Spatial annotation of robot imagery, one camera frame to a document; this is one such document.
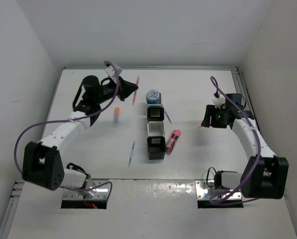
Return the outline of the thin orange pen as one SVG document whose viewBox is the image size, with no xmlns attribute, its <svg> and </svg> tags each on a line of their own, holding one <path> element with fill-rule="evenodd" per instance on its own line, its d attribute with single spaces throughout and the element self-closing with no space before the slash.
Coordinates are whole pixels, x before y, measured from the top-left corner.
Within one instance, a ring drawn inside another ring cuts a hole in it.
<svg viewBox="0 0 297 239">
<path fill-rule="evenodd" d="M 136 79 L 136 86 L 137 86 L 137 89 L 134 91 L 133 100 L 132 100 L 132 105 L 134 105 L 134 104 L 135 104 L 135 101 L 136 101 L 136 95 L 137 95 L 137 90 L 138 90 L 138 86 L 139 86 L 139 80 L 140 80 L 140 76 L 138 75 L 138 76 L 137 76 L 137 79 Z"/>
</svg>

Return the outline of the blue patterned round container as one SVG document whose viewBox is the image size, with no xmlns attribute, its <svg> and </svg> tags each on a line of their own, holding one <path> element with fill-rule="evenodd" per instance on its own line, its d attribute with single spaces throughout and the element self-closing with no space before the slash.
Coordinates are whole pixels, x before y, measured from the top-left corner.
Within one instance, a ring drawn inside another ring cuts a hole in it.
<svg viewBox="0 0 297 239">
<path fill-rule="evenodd" d="M 160 92 L 159 91 L 157 91 L 157 90 L 149 90 L 148 92 L 147 92 L 147 94 L 146 94 L 146 96 L 148 96 L 148 97 L 151 97 L 151 98 L 154 98 L 154 97 L 159 97 L 161 94 L 160 94 Z"/>
</svg>

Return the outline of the orange-capped clear tube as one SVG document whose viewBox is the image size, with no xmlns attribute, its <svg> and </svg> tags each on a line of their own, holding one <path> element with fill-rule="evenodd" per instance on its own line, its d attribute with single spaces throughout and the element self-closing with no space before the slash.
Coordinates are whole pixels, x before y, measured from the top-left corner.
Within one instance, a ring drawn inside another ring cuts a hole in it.
<svg viewBox="0 0 297 239">
<path fill-rule="evenodd" d="M 120 108 L 116 107 L 114 109 L 114 114 L 113 114 L 113 123 L 112 126 L 113 127 L 117 127 L 118 126 L 118 122 L 119 122 L 119 113 L 120 113 Z"/>
</svg>

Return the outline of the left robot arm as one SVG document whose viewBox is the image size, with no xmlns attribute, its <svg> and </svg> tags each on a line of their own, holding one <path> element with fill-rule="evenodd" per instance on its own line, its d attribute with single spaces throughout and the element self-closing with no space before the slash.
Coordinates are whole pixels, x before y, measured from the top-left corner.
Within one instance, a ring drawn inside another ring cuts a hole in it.
<svg viewBox="0 0 297 239">
<path fill-rule="evenodd" d="M 138 89 L 135 83 L 122 77 L 115 82 L 107 77 L 99 81 L 94 75 L 86 76 L 73 100 L 73 111 L 67 120 L 51 134 L 38 142 L 29 142 L 24 150 L 22 179 L 54 191 L 58 188 L 83 190 L 88 174 L 78 166 L 64 167 L 61 156 L 69 145 L 98 119 L 107 100 L 118 97 L 121 101 Z"/>
</svg>

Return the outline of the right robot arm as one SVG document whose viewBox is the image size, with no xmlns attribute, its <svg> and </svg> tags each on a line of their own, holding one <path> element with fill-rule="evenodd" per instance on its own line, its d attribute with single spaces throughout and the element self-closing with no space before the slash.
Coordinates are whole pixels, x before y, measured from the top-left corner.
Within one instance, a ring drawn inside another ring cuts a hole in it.
<svg viewBox="0 0 297 239">
<path fill-rule="evenodd" d="M 280 199 L 284 195 L 289 163 L 266 144 L 251 111 L 243 110 L 241 94 L 227 94 L 207 105 L 202 127 L 229 127 L 239 138 L 248 158 L 243 173 L 217 171 L 216 190 L 238 189 L 246 198 Z"/>
</svg>

